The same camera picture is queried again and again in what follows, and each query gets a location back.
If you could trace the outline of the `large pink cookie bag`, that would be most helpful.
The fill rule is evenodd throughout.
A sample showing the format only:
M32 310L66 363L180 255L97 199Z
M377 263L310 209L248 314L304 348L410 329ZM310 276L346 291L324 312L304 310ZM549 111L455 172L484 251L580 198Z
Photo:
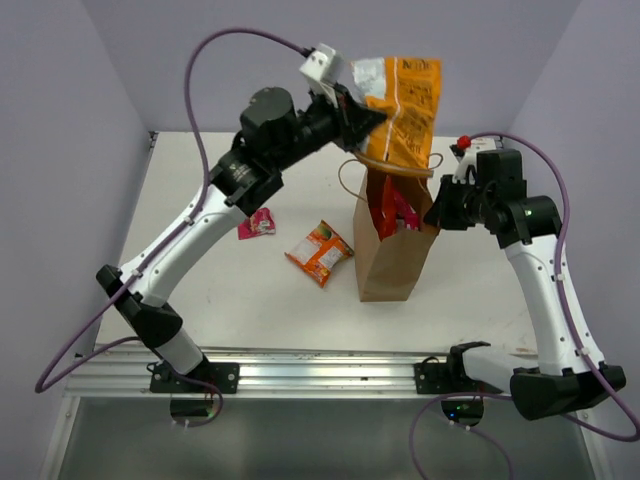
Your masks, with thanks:
M393 189L392 192L396 211L396 231L418 231L420 229L420 219L417 212L399 191Z

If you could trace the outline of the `red and cream chip bag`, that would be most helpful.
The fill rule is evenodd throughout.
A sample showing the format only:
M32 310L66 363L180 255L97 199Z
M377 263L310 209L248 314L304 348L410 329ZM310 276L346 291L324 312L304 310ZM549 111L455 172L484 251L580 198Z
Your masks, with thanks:
M392 178L385 175L382 183L375 186L369 197L369 209L374 227L380 240L396 232L397 209Z

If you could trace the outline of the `tall orange snack bag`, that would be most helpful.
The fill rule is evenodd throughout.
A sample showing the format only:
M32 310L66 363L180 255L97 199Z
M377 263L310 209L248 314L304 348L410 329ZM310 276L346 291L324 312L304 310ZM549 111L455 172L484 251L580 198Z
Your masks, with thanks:
M442 62L424 57L366 58L353 61L351 73L365 105L387 116L359 147L359 161L389 174L430 177Z

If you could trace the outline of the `brown paper bag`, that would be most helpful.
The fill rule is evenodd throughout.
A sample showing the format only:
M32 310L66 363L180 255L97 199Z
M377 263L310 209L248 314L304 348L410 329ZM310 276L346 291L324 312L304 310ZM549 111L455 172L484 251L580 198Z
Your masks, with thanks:
M382 239L374 225L372 209L382 205L386 179L420 220L416 229L401 228ZM426 180L398 176L368 167L353 214L355 274L362 302L404 302L414 290L435 243L439 229L422 222L433 206Z

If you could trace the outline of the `small orange snack packet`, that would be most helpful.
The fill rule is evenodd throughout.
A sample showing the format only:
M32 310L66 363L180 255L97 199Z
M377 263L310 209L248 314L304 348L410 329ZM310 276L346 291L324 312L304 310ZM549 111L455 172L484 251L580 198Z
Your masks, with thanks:
M352 258L354 250L326 221L320 223L285 257L324 288L334 267Z

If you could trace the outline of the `small pink snack packet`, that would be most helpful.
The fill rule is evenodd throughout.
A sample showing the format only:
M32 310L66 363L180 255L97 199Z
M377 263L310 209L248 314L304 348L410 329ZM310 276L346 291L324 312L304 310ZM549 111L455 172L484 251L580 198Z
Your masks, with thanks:
M263 235L274 235L276 223L269 208L258 209L237 227L239 240L248 240Z

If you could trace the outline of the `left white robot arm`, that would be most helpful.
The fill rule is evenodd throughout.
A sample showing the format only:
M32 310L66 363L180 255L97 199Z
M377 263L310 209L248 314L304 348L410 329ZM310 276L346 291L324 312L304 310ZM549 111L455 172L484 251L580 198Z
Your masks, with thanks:
M329 143L351 152L387 116L340 84L333 98L314 93L297 110L280 87L256 92L240 115L230 150L205 171L189 207L136 258L105 265L96 278L140 341L172 370L185 392L210 381L211 366L168 299L182 278L227 233L283 186L282 173Z

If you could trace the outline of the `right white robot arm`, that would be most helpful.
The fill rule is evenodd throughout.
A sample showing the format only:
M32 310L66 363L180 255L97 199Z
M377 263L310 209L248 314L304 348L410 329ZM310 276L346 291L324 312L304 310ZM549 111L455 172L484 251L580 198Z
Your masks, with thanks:
M528 195L519 151L451 150L458 167L442 177L424 221L449 231L481 225L496 237L524 295L538 358L526 361L481 341L455 345L447 384L461 393L488 384L509 394L527 420L598 405L625 387L626 376L605 360L590 334L559 242L556 204Z

